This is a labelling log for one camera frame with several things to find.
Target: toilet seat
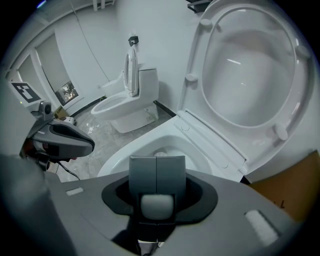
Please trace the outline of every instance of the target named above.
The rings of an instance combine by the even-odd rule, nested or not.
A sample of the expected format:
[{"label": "toilet seat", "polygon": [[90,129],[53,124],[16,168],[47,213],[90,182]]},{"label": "toilet seat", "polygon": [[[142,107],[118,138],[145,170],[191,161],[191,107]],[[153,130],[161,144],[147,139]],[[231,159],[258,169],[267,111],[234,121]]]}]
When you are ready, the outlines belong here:
[{"label": "toilet seat", "polygon": [[124,60],[124,86],[129,91],[129,96],[138,94],[138,60],[135,48],[131,47]]},{"label": "toilet seat", "polygon": [[177,112],[195,127],[188,135],[194,143],[203,137],[198,123],[219,138],[206,141],[231,162],[235,156],[229,157],[222,144],[235,150],[243,160],[235,167],[243,175],[285,145],[313,90],[308,85],[307,44],[278,7],[252,2],[218,0],[206,9],[195,32]]}]

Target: marble floor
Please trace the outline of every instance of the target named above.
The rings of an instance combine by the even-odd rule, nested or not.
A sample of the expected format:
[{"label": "marble floor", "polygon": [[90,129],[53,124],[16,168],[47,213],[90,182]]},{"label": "marble floor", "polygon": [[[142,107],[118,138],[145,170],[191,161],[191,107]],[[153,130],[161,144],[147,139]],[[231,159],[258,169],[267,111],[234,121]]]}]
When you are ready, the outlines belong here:
[{"label": "marble floor", "polygon": [[[104,163],[119,149],[171,118],[162,109],[157,108],[159,120],[131,132],[119,133],[108,121],[95,118],[91,114],[93,107],[94,105],[74,117],[77,121],[76,126],[94,140],[95,147],[93,152],[76,160],[61,162],[71,172],[78,175],[81,180],[97,177]],[[66,172],[57,163],[51,163],[49,171],[56,173],[61,182],[77,180],[76,177]]]}]

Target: white toilet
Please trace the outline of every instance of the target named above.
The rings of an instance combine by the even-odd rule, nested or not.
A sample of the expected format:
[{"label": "white toilet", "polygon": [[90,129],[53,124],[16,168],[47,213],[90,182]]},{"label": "white toilet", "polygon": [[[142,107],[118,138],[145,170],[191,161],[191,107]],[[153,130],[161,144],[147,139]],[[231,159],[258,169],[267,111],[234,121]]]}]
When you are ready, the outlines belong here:
[{"label": "white toilet", "polygon": [[128,170],[131,155],[184,155],[187,169],[239,182],[270,161],[314,90],[314,57],[289,20],[269,1],[212,2],[194,35],[177,116],[120,149],[98,176]]},{"label": "white toilet", "polygon": [[159,119],[153,103],[159,96],[157,69],[146,64],[138,65],[134,47],[125,57],[124,83],[120,76],[101,89],[107,98],[97,104],[91,114],[109,120],[119,133],[131,132]]}]

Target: cardboard box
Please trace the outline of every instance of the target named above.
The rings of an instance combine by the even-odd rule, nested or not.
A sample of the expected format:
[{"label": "cardboard box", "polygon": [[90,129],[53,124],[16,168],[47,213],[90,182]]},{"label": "cardboard box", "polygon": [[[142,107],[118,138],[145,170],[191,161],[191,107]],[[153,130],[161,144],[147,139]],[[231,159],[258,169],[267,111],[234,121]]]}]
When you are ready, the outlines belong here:
[{"label": "cardboard box", "polygon": [[56,111],[53,113],[53,115],[56,119],[65,118],[69,116],[67,111],[65,111],[65,109],[62,106],[58,107]]},{"label": "cardboard box", "polygon": [[249,185],[294,220],[304,221],[320,195],[320,157],[314,151],[290,168]]}]

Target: toilet seat cover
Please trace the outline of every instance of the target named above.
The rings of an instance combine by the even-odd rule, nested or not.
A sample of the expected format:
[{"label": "toilet seat cover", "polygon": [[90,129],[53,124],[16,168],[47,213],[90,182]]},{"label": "toilet seat cover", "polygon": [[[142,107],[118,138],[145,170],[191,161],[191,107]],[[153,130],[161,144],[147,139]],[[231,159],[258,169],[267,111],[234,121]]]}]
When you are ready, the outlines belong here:
[{"label": "toilet seat cover", "polygon": [[138,94],[138,60],[135,48],[131,47],[124,61],[124,86],[129,91],[129,96],[133,97]]},{"label": "toilet seat cover", "polygon": [[271,2],[217,0],[195,32],[178,115],[235,149],[244,175],[285,145],[312,94],[308,44],[289,21]]}]

